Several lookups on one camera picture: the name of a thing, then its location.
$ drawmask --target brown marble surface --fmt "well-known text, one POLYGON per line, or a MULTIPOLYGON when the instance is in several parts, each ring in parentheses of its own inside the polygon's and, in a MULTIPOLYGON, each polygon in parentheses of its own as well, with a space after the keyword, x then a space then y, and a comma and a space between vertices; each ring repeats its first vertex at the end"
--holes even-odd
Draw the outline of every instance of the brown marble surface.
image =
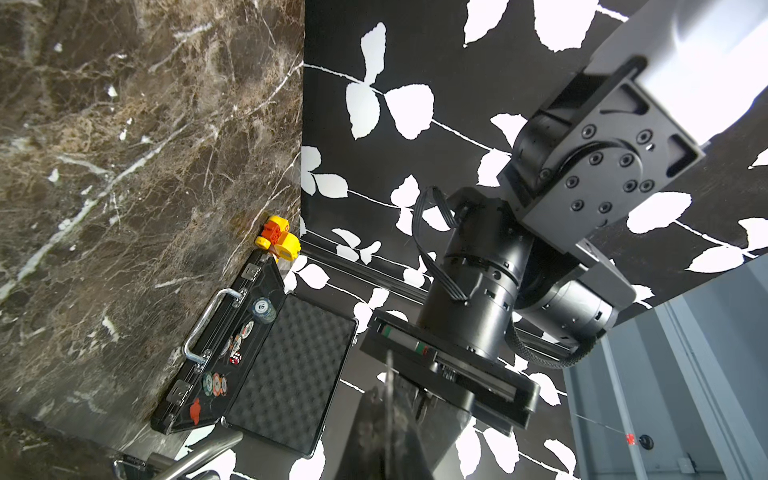
POLYGON ((139 458, 178 449, 147 425, 178 346, 267 213, 298 221, 303 15, 0 0, 6 416, 139 458))

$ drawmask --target poker chip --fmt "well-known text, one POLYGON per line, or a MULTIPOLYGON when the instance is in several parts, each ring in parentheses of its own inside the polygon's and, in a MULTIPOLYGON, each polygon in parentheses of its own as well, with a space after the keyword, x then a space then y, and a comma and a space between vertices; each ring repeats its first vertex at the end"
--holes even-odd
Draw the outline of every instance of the poker chip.
POLYGON ((214 393, 214 378, 210 373, 203 375, 203 392, 207 396, 211 396, 214 393))
POLYGON ((240 345, 242 343, 243 343, 243 337, 241 337, 240 335, 235 335, 235 340, 232 341, 232 351, 230 353, 230 356, 240 351, 240 345))
POLYGON ((243 329, 240 331, 240 337, 243 339, 248 338, 250 335, 251 330, 253 330, 253 320, 249 321, 245 325, 243 325, 243 329))
POLYGON ((214 377, 212 378, 212 380, 213 380, 214 396, 221 395, 221 377, 219 376, 218 373, 214 373, 214 377))
POLYGON ((232 346, 232 337, 227 339, 227 343, 224 344, 224 348, 222 348, 221 353, 219 353, 219 358, 225 356, 230 351, 231 346, 232 346))

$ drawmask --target black briefcase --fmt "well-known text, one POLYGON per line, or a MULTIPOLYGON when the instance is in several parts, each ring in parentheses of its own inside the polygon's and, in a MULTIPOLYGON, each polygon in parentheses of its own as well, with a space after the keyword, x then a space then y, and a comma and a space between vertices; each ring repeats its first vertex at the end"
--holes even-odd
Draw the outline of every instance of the black briefcase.
POLYGON ((187 337, 187 361, 151 426, 170 434, 221 419, 311 456, 356 330, 354 319, 285 294, 274 259, 256 250, 187 337))

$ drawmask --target green poker chip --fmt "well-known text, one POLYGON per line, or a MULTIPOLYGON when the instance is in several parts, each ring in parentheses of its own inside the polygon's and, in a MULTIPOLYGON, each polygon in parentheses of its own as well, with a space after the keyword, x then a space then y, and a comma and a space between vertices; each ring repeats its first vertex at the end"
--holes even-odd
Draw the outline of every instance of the green poker chip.
POLYGON ((214 376, 210 373, 203 375, 203 391, 207 396, 212 396, 214 393, 214 376))

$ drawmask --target stainless steel handle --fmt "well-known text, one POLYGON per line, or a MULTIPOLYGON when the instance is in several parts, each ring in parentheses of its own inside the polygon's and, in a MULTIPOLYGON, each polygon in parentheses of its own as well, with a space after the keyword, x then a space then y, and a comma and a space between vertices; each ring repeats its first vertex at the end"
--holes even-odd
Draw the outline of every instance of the stainless steel handle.
POLYGON ((200 447, 189 452, 187 456, 179 459, 168 470, 156 475, 153 480, 177 480, 177 478, 185 473, 192 472, 196 468, 201 467, 205 462, 209 462, 221 455, 225 450, 231 449, 240 443, 242 439, 242 432, 229 431, 221 439, 208 440, 200 445, 200 447))
POLYGON ((205 310, 203 310, 203 314, 200 315, 199 319, 197 319, 197 323, 194 324, 192 331, 184 340, 184 345, 181 347, 182 351, 184 351, 184 356, 197 364, 195 370, 198 372, 202 372, 205 368, 205 365, 208 364, 208 360, 210 360, 212 352, 210 349, 205 349, 202 355, 197 355, 196 353, 192 352, 192 342, 194 341, 195 337, 197 337, 197 334, 200 333, 200 331, 208 324, 208 321, 213 316, 216 308, 219 306, 219 303, 221 303, 221 300, 227 295, 233 296, 235 298, 235 302, 237 302, 235 306, 239 306, 240 302, 242 302, 243 298, 245 298, 245 292, 238 292, 237 290, 233 290, 231 288, 223 288, 216 292, 216 295, 210 299, 210 302, 208 302, 206 305, 205 310))

